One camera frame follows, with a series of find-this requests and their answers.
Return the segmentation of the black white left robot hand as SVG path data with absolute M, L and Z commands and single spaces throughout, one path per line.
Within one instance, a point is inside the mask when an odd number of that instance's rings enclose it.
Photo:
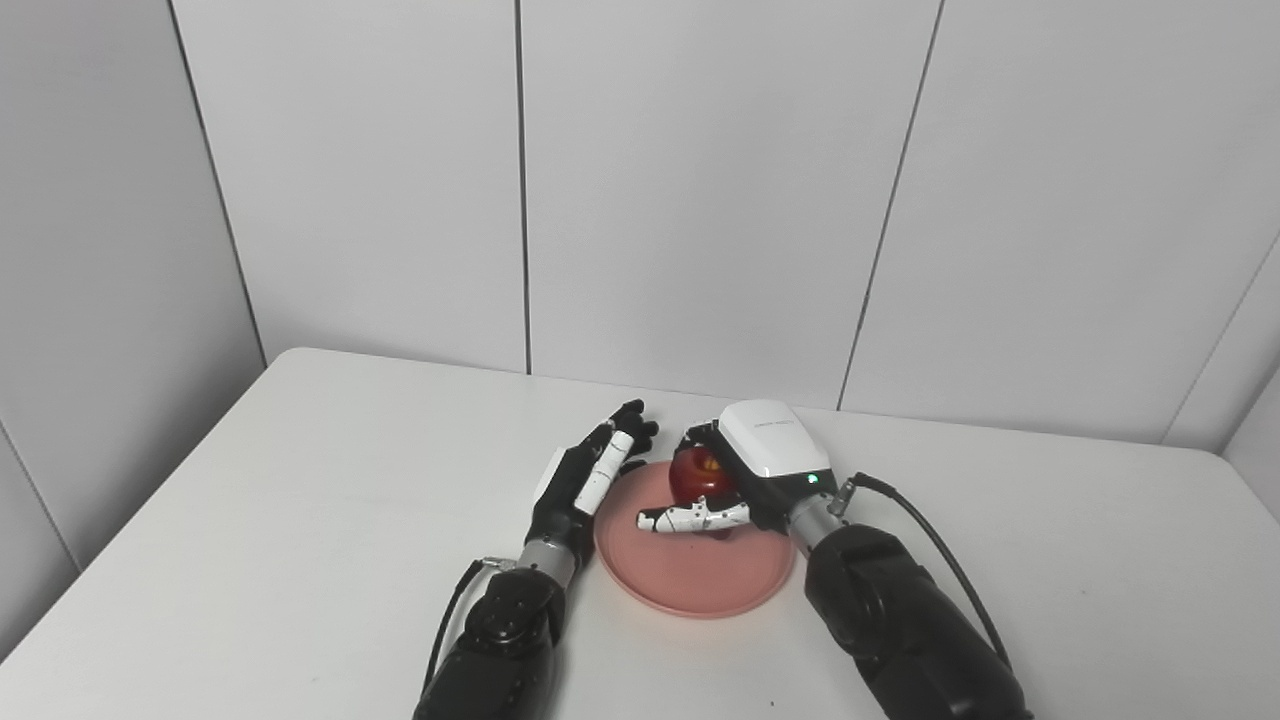
M 622 404 L 582 441 L 553 456 L 525 537 L 563 550 L 581 568 L 594 551 L 594 519 L 616 480 L 640 468 L 659 425 L 644 416 L 645 404 Z

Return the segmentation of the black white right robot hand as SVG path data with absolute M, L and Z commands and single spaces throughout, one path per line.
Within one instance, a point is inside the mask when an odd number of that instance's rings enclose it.
M 677 454 L 704 448 L 731 482 L 724 493 L 637 512 L 640 530 L 712 533 L 751 524 L 787 536 L 810 553 L 845 523 L 831 510 L 838 484 L 828 452 L 781 401 L 731 404 L 716 419 L 690 427 Z

